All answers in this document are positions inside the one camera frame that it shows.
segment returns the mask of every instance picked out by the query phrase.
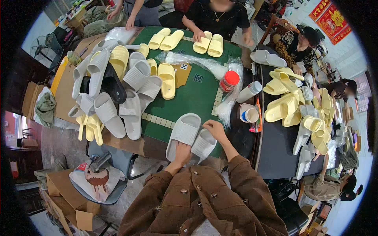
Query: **plastic bottle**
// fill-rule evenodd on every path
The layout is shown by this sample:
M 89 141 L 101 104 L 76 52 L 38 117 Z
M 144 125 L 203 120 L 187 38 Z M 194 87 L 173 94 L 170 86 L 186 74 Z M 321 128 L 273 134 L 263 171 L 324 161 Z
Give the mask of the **plastic bottle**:
M 238 103 L 243 103 L 250 99 L 251 97 L 255 96 L 262 90 L 261 83 L 259 81 L 254 81 L 250 84 L 248 84 L 247 87 L 245 87 L 239 94 L 237 98 Z

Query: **table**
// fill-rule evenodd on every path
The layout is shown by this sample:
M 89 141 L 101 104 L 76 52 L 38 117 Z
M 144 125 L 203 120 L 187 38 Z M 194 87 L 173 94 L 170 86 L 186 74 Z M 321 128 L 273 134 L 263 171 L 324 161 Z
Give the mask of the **table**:
M 266 49 L 269 53 L 278 54 L 273 49 L 259 44 L 258 49 Z M 262 86 L 271 80 L 269 72 L 274 70 L 272 66 L 257 64 L 256 70 Z M 278 99 L 279 95 L 267 93 L 259 94 L 262 98 L 262 115 L 268 104 Z M 281 120 L 266 122 L 263 119 L 263 130 L 260 138 L 260 148 L 257 155 L 255 170 L 263 179 L 280 179 L 294 177 L 299 162 L 299 153 L 293 155 L 293 146 L 297 138 L 299 125 L 283 127 Z M 324 156 L 319 156 L 315 162 L 311 162 L 310 169 L 304 176 L 319 173 L 322 170 Z

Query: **clear plastic bag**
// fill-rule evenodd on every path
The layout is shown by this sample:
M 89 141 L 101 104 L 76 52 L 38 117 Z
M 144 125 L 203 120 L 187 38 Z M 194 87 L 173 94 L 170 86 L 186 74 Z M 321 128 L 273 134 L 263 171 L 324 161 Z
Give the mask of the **clear plastic bag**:
M 221 80 L 229 68 L 222 66 L 219 62 L 212 59 L 204 59 L 190 55 L 183 55 L 175 52 L 161 52 L 156 56 L 160 62 L 171 65 L 180 65 L 182 63 L 196 64 L 207 71 L 210 71 L 217 80 Z

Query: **cardboard box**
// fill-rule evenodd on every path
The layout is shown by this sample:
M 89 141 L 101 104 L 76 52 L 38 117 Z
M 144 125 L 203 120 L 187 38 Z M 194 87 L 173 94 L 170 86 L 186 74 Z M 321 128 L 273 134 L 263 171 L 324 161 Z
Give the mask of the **cardboard box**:
M 75 189 L 68 176 L 73 170 L 47 174 L 48 195 L 62 225 L 67 219 L 80 230 L 92 231 L 93 216 L 100 211 L 100 205 L 87 200 Z

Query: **black shirt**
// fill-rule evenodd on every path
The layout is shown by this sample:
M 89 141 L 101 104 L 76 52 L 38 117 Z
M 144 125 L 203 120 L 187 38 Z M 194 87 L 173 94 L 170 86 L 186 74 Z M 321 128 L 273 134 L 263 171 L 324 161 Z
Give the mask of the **black shirt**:
M 209 31 L 213 35 L 220 34 L 223 39 L 230 41 L 237 26 L 242 29 L 250 26 L 247 10 L 241 4 L 235 3 L 230 11 L 222 15 L 222 12 L 212 11 L 209 3 L 210 0 L 194 0 L 185 14 L 200 30 Z

